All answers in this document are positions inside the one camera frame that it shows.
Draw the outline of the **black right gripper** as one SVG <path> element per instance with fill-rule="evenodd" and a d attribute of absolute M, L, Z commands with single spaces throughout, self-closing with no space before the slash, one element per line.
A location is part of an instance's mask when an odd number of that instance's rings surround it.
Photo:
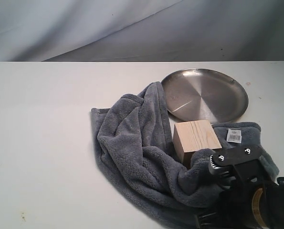
<path fill-rule="evenodd" d="M 225 190 L 195 218 L 199 229 L 284 229 L 284 180 Z"/>

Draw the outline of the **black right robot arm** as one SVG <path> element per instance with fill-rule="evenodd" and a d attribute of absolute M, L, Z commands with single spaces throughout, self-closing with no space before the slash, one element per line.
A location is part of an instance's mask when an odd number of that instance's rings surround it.
<path fill-rule="evenodd" d="M 233 186 L 195 219 L 199 229 L 284 229 L 284 177 Z"/>

